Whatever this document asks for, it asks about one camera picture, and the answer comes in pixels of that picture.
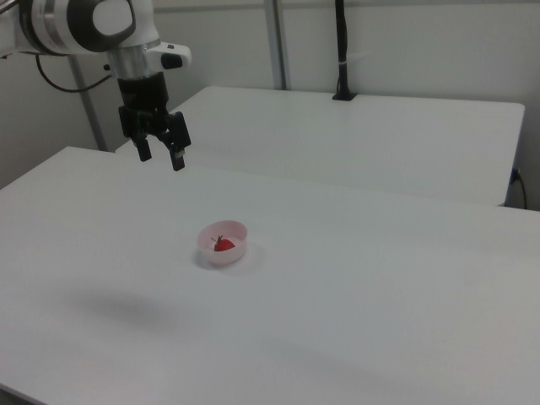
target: white wall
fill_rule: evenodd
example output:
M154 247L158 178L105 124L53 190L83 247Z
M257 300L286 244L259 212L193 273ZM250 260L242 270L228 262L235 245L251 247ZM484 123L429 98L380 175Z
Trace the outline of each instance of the white wall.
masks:
M66 58L41 59L54 81L75 87ZM0 88L0 188L67 146L96 149L79 95L49 87L34 57L0 59Z
M349 67L352 89L526 106L516 163L530 205L540 209L540 4L352 7L346 14L349 54L370 52ZM292 89L335 91L333 8L286 8L284 29ZM521 191L512 191L520 206Z
M185 4L186 0L175 2ZM162 41L189 46L193 54L193 64L189 68L165 73L169 108L178 106L209 85L273 89L263 7L221 11L198 9L200 11L179 9L167 13L158 10L155 15ZM102 66L107 62L104 57L80 57L79 61L88 83L103 75ZM117 85L111 81L91 95L109 150L115 150L127 141L122 136L118 118L117 107L122 104L122 98Z

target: strawberry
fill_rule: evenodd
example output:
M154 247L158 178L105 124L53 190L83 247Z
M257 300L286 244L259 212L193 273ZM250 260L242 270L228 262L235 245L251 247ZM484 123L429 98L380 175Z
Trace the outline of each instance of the strawberry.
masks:
M213 251L227 251L235 247L235 244L233 242L228 239L223 239L223 235L218 237L218 240L215 240L214 238L212 238L212 240L216 242L213 247Z

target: white bowl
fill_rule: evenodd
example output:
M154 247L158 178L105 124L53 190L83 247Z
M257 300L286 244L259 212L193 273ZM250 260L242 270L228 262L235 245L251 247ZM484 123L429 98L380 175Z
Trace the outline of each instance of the white bowl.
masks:
M235 244L227 251L214 251L215 240L220 236ZM207 226L197 237L197 246L209 263L215 266L226 266L236 262L246 254L247 228L237 221L220 221Z

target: white table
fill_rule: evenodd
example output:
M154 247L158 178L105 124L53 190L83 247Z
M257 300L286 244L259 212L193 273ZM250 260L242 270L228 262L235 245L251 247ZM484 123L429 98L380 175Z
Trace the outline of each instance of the white table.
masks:
M68 148L0 191L0 241L0 384L50 405L540 397L534 212Z
M210 87L178 110L192 135L188 165L500 205L524 107ZM154 158L169 161L149 138ZM117 153L138 156L131 142Z

